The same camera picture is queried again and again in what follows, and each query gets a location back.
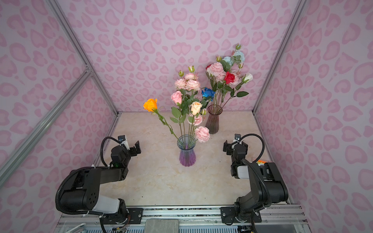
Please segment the smoky pink glass vase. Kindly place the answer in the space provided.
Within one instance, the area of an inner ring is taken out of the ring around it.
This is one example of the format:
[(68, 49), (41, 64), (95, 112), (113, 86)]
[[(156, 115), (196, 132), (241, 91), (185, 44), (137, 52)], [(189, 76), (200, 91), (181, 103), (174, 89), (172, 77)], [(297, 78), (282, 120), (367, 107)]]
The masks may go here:
[(206, 128), (209, 129), (211, 135), (216, 134), (219, 131), (219, 117), (223, 109), (219, 105), (212, 104), (207, 108), (207, 111), (209, 116), (206, 122)]

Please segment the pink flower sprig low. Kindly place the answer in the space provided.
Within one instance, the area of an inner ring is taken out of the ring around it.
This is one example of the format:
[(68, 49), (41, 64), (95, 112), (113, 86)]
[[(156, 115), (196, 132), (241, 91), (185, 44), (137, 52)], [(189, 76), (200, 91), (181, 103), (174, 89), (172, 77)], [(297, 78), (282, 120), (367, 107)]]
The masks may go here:
[(191, 135), (201, 143), (206, 143), (210, 139), (210, 131), (207, 127), (201, 126), (203, 116), (199, 115), (191, 123)]

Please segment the orange flower stem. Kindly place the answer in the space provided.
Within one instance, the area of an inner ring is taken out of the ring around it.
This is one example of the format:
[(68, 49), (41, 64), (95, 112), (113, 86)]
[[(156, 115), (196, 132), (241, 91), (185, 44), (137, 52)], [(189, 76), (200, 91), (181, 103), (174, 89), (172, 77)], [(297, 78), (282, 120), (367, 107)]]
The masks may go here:
[(159, 120), (162, 122), (162, 124), (164, 126), (167, 126), (170, 130), (170, 133), (176, 138), (178, 139), (178, 137), (176, 136), (176, 134), (174, 133), (173, 131), (173, 128), (172, 126), (167, 123), (166, 119), (159, 113), (158, 111), (158, 107), (157, 107), (157, 99), (148, 99), (144, 105), (143, 105), (144, 109), (147, 110), (148, 112), (151, 112), (152, 114), (154, 115), (157, 115)]

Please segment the purple blue glass vase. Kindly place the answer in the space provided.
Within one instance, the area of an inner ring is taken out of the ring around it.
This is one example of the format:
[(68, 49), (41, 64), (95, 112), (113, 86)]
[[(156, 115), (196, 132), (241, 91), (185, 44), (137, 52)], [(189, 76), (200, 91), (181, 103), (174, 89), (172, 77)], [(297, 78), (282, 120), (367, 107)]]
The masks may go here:
[(196, 146), (196, 139), (190, 135), (183, 135), (179, 137), (177, 145), (180, 149), (179, 161), (185, 167), (191, 167), (196, 162), (196, 154), (194, 147)]

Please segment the pink peach peony sprig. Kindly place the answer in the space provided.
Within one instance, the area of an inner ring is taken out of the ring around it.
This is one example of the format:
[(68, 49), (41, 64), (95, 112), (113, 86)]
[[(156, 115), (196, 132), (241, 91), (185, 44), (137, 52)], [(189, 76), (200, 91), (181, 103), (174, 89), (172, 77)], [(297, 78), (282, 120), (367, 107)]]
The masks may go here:
[(187, 121), (190, 124), (189, 135), (195, 137), (195, 130), (200, 126), (207, 114), (207, 109), (203, 108), (200, 102), (193, 102), (190, 107), (190, 113), (187, 117)]

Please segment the blue flower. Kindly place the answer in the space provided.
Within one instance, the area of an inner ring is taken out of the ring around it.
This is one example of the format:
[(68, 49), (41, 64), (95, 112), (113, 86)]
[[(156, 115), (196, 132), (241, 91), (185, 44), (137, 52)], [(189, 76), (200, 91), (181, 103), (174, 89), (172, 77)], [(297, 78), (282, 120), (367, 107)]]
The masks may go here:
[(214, 100), (215, 91), (210, 88), (205, 87), (201, 90), (202, 93), (202, 100), (201, 104), (203, 108), (206, 108), (210, 102)]

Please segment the pink rose long stem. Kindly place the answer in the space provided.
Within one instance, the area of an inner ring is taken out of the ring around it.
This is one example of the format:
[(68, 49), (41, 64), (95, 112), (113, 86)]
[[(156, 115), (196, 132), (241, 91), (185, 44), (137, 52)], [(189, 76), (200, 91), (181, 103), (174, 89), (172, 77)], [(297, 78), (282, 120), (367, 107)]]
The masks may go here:
[(171, 95), (171, 99), (176, 106), (172, 107), (172, 116), (170, 117), (170, 120), (179, 125), (181, 135), (180, 141), (182, 141), (182, 143), (185, 144), (185, 120), (187, 119), (187, 102), (183, 99), (183, 93), (180, 90), (174, 92)]

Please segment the white rose long stem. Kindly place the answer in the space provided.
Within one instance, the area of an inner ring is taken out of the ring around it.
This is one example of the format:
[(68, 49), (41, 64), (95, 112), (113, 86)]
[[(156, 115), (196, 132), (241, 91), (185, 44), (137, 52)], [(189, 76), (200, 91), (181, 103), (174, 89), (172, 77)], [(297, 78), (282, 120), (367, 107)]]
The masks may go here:
[(222, 106), (223, 108), (225, 107), (225, 105), (233, 98), (235, 97), (244, 97), (246, 95), (248, 95), (248, 92), (246, 91), (239, 91), (239, 89), (246, 83), (250, 82), (253, 80), (253, 76), (252, 74), (250, 73), (247, 73), (245, 76), (244, 76), (244, 79), (243, 79), (243, 84), (242, 85), (238, 85), (237, 88), (233, 88), (230, 86), (230, 84), (233, 82), (234, 80), (234, 75), (230, 72), (227, 72), (226, 73), (226, 77), (225, 77), (225, 85), (223, 86), (223, 92), (224, 92), (224, 95), (222, 97), (222, 100), (224, 101), (224, 98), (225, 98), (225, 93), (230, 93), (230, 97), (229, 99), (225, 102), (225, 104)]

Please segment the pink flower sprig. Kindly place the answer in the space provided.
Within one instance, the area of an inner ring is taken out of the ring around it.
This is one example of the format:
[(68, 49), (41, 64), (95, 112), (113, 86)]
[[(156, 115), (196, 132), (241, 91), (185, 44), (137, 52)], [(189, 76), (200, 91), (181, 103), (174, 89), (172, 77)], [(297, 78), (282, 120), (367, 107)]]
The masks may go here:
[(231, 73), (234, 75), (234, 80), (230, 84), (231, 87), (237, 88), (238, 85), (243, 84), (244, 75), (242, 74), (241, 70), (244, 66), (244, 63), (236, 64), (232, 69)]

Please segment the pink carnation sprig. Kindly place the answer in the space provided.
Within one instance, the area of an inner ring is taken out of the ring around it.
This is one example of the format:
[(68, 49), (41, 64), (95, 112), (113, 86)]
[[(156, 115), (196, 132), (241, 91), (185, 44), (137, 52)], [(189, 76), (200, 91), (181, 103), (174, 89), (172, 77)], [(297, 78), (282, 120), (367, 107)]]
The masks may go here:
[(224, 102), (222, 97), (224, 95), (223, 86), (225, 85), (226, 72), (223, 70), (223, 66), (220, 62), (213, 63), (208, 69), (207, 74), (210, 80), (212, 90), (215, 91), (214, 100), (212, 104), (221, 106)]

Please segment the small red rose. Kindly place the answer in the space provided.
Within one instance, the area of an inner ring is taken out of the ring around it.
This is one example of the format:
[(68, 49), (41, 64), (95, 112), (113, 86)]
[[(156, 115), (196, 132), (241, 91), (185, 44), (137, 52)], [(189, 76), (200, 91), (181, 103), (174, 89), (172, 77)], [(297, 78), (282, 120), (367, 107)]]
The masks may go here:
[(223, 72), (218, 77), (211, 77), (210, 84), (215, 92), (212, 101), (214, 113), (218, 112), (218, 106), (224, 108), (225, 105), (235, 97), (235, 87), (237, 85), (237, 77), (230, 72)]

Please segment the light blue flower sprig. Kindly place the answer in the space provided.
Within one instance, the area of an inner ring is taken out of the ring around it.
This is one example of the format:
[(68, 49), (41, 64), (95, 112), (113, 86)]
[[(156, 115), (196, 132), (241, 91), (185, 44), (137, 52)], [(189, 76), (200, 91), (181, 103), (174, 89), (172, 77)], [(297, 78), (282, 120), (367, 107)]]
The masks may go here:
[(230, 56), (225, 56), (221, 59), (220, 63), (222, 64), (224, 71), (230, 71), (235, 65), (238, 67), (239, 70), (243, 68), (245, 55), (241, 51), (241, 48), (242, 45), (237, 44)]

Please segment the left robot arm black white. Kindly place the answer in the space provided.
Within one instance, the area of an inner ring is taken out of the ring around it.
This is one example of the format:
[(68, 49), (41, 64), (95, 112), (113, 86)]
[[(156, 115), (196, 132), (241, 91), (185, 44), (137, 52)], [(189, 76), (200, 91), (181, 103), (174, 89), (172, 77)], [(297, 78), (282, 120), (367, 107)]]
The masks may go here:
[(100, 187), (125, 180), (131, 158), (140, 153), (139, 141), (133, 147), (120, 143), (111, 150), (110, 166), (72, 170), (57, 189), (56, 209), (67, 215), (97, 215), (102, 224), (129, 223), (130, 214), (125, 201), (101, 195)]

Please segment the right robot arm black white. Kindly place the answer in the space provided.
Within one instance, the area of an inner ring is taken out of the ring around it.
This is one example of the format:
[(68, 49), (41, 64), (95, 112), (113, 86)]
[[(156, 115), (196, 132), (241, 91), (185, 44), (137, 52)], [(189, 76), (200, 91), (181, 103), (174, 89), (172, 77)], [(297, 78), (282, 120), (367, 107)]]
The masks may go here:
[(246, 160), (248, 145), (224, 142), (223, 151), (231, 156), (231, 176), (248, 179), (250, 192), (238, 197), (232, 207), (220, 208), (222, 223), (260, 223), (260, 211), (272, 204), (288, 200), (288, 190), (274, 162), (249, 162)]

